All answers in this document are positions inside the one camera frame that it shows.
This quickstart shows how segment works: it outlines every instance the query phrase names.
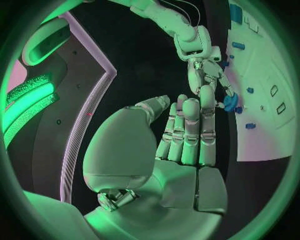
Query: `green light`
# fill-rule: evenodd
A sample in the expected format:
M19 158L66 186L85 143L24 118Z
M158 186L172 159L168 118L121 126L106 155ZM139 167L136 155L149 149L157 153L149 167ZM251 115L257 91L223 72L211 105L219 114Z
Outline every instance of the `green light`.
M43 74L34 78L31 78L29 80L26 80L19 86L15 87L13 90L11 90L7 96L6 96L6 104L5 107L7 108L10 104L12 104L14 101L16 101L18 98L20 98L22 95L32 91L33 89L47 84L50 82L51 74Z
M36 104L32 105L26 111L24 111L7 129L4 134L4 144L5 147L8 148L9 144L15 137L15 135L20 131L20 129L29 122L36 114L40 111L48 107L59 100L59 96L55 94L51 94L49 96L44 97L42 100L38 101Z
M9 109L5 112L2 122L2 129L5 133L7 128L30 106L54 92L52 83L47 83L21 96Z

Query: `green led strip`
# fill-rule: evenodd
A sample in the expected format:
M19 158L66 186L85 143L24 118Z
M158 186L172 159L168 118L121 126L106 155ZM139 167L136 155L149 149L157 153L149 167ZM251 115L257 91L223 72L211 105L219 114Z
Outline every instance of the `green led strip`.
M32 105L30 108L28 108L26 111L24 111L7 129L7 131L4 134L4 144L5 147L8 148L9 144L15 137L15 135L20 131L20 129L29 122L30 119L32 119L36 114L38 114L40 111L48 107L49 105L55 103L57 100L59 100L59 96L54 93L51 95L48 95L38 101L36 104Z
M14 101L19 99L24 94L29 93L30 91L36 89L39 86L49 83L51 80L51 74L43 74L29 80L26 80L22 84L15 87L11 90L6 96L6 104L5 107L7 108L10 104Z
M5 133L8 127L18 118L18 116L27 110L30 106L40 101L44 97L54 92L54 85L47 83L37 87L17 99L5 112L2 122L2 129Z

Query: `small blue part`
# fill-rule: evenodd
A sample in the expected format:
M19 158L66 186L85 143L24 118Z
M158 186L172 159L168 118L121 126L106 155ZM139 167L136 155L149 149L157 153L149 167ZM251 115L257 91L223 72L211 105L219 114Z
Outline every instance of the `small blue part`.
M234 108L234 111L237 113L237 114L241 114L243 112L243 108L241 106L238 106L236 108Z
M229 66L229 61L223 61L222 66L223 67L228 67Z
M253 94L254 93L254 88L248 87L247 92L250 93L250 94Z
M245 50L245 44L239 43L239 42L232 42L232 46L236 49L242 49Z
M239 101L239 96L236 93L234 93L234 95L232 97L227 95L223 101L223 103L225 105L224 110L226 112L234 112L235 107L238 105L238 101Z
M243 11L238 5L230 4L230 18L238 24L243 23Z
M256 128L256 124L255 123L247 123L246 124L246 129L255 129Z

